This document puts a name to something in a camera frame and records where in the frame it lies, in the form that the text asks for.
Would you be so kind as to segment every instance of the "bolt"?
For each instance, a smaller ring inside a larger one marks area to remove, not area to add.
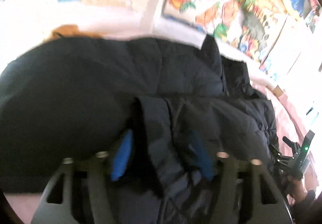
[[[62,160],[63,164],[72,164],[73,162],[73,158],[65,158]]]
[[[260,160],[251,160],[251,163],[253,165],[262,165],[262,162]]]
[[[226,152],[217,152],[217,157],[219,158],[229,158],[229,154]]]
[[[96,153],[95,156],[99,159],[106,158],[108,156],[108,152],[107,151],[100,151],[100,152]]]

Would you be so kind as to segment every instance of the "black puffer jacket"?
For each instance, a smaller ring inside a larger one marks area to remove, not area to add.
[[[109,190],[121,224],[209,218],[218,183],[187,175],[181,148],[189,134],[212,162],[226,151],[272,170],[268,145],[278,147],[271,102],[251,88],[246,64],[221,57],[212,37],[201,50],[153,38],[64,38],[0,76],[0,187],[40,192],[63,158],[107,150],[128,127],[136,155]]]

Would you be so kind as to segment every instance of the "pink fabric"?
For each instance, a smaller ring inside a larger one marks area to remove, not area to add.
[[[277,127],[277,137],[279,139],[280,151],[285,156],[292,156],[292,149],[288,147],[282,140],[283,136],[288,137],[291,141],[303,143],[304,137],[307,134],[304,123],[297,114],[294,105],[289,101],[287,94],[284,92],[280,97],[276,97],[265,86],[253,83],[253,88],[262,92],[268,99],[272,101]],[[318,177],[314,170],[314,159],[312,154],[309,154],[311,164],[304,174],[305,188],[307,190],[316,190]]]
[[[6,194],[7,201],[24,224],[30,224],[39,205],[40,194]]]

